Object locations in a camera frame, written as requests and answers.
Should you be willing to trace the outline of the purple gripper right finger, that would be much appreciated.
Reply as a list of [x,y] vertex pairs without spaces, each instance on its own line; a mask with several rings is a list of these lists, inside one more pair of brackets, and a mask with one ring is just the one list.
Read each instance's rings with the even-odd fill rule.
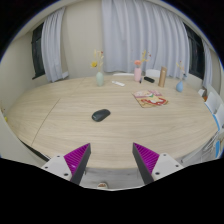
[[158,154],[137,143],[132,153],[145,185],[183,169],[169,154]]

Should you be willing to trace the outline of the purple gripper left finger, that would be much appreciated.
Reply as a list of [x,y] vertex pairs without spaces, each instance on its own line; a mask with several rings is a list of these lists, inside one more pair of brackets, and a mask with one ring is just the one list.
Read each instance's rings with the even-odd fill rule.
[[56,155],[42,169],[79,185],[91,154],[91,145],[85,144],[66,155]]

